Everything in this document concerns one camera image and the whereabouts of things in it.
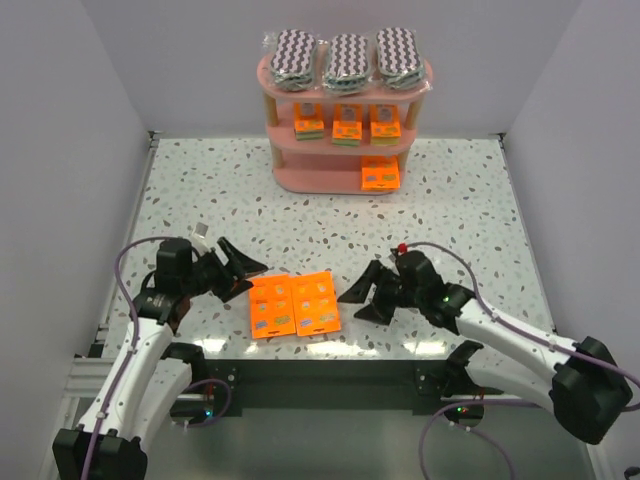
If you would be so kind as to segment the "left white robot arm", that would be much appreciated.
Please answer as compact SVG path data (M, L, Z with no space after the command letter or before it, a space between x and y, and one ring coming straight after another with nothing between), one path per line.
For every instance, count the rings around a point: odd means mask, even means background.
M155 268L138 294L117 283L130 323L115 361L78 424L54 438L62 479L142 479L153 437L182 393L214 384L232 398L227 382L210 377L203 349L174 337L193 298L211 293L227 302L268 268L224 237L216 247L198 233L155 240Z

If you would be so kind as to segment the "orange flat pack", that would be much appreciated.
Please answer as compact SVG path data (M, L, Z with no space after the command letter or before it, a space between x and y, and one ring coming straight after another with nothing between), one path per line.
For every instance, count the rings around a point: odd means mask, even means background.
M292 277L291 294L298 336L334 333L342 329L329 271Z
M361 189L390 191L400 188L401 178L396 156L362 156Z
M254 340L294 335L291 277L272 275L255 277L249 290L250 327Z

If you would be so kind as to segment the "orange sponge box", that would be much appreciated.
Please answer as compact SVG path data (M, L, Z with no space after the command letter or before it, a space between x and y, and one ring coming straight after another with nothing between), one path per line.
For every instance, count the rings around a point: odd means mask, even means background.
M357 147L363 137L363 109L358 104L336 104L332 122L332 143Z
M316 140L324 136L322 106L314 103L294 104L294 134L298 141Z
M373 145L397 145L401 138L398 107L374 104L369 107L370 139Z

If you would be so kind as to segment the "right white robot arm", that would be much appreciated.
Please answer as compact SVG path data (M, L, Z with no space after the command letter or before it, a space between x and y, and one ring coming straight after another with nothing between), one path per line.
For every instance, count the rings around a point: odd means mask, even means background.
M466 339L450 360L471 383L544 408L587 444L599 444L629 408L632 390L600 340L572 340L510 317L478 288L444 281L419 250L396 248L392 256L394 268L371 261L339 296L360 305L356 318L387 325L399 308L418 310L432 326Z

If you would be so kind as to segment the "striped sponge pack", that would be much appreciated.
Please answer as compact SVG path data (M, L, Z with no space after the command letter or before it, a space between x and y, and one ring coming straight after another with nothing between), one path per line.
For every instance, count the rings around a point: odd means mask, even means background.
M386 27L375 34L378 72L383 85L394 91L431 88L423 56L413 30Z
M267 71L272 84L286 92L300 92L315 86L317 37L301 29L268 32L263 46L268 53Z
M373 85L372 47L367 36L342 33L328 42L322 86L332 97L361 94Z

